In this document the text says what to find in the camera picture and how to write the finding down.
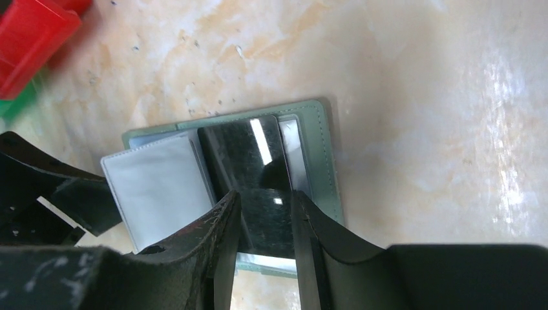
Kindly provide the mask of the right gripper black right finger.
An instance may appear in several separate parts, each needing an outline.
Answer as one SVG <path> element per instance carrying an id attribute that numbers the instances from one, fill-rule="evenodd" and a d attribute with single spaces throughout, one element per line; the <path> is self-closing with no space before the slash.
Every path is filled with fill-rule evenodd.
<path id="1" fill-rule="evenodd" d="M 547 249 L 397 244 L 383 249 L 291 195 L 303 309 L 546 309 Z"/>

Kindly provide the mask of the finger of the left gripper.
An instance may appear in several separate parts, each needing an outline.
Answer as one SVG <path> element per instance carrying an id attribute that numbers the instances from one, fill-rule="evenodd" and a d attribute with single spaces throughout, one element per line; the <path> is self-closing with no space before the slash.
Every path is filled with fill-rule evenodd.
<path id="1" fill-rule="evenodd" d="M 76 245 L 121 223 L 104 177 L 1 134 L 1 245 Z"/>

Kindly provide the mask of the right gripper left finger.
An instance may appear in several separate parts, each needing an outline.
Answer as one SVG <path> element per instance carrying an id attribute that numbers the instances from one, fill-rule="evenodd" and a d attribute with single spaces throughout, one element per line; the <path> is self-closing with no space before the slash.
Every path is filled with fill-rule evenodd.
<path id="1" fill-rule="evenodd" d="M 108 247 L 1 248 L 2 309 L 229 309 L 241 197 L 140 254 Z"/>

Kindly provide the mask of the green plastic bin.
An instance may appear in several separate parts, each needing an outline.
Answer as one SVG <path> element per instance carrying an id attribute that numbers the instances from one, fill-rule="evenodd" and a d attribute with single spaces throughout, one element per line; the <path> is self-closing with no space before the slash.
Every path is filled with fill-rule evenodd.
<path id="1" fill-rule="evenodd" d="M 20 114 L 36 103 L 41 89 L 41 78 L 35 76 L 15 99 L 1 100 L 1 119 L 7 124 L 13 123 Z"/>

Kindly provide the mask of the sage green card holder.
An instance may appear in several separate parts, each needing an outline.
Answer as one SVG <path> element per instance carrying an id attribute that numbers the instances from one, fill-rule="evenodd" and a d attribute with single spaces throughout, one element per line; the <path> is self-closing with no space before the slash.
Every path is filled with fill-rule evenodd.
<path id="1" fill-rule="evenodd" d="M 309 198 L 335 221 L 344 221 L 326 111 L 317 100 L 301 101 L 126 132 L 124 150 L 102 158 L 101 166 L 134 252 L 142 253 L 172 235 L 221 199 L 211 182 L 198 129 L 262 116 L 275 116 L 278 122 L 298 119 Z M 239 250 L 236 267 L 273 276 L 297 275 L 295 258 Z"/>

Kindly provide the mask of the black credit card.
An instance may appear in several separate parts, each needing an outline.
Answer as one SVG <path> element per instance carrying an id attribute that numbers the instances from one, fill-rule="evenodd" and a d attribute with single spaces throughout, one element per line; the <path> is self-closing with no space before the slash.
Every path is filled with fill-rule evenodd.
<path id="1" fill-rule="evenodd" d="M 238 250 L 294 258 L 291 182 L 276 117 L 236 120 L 197 133 L 216 196 L 240 195 Z"/>

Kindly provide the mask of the red plastic bin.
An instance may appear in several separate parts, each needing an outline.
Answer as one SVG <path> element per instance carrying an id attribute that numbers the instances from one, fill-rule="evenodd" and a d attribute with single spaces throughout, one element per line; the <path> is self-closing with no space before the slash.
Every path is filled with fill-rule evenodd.
<path id="1" fill-rule="evenodd" d="M 1 99 L 13 100 L 81 26 L 91 0 L 1 1 Z"/>

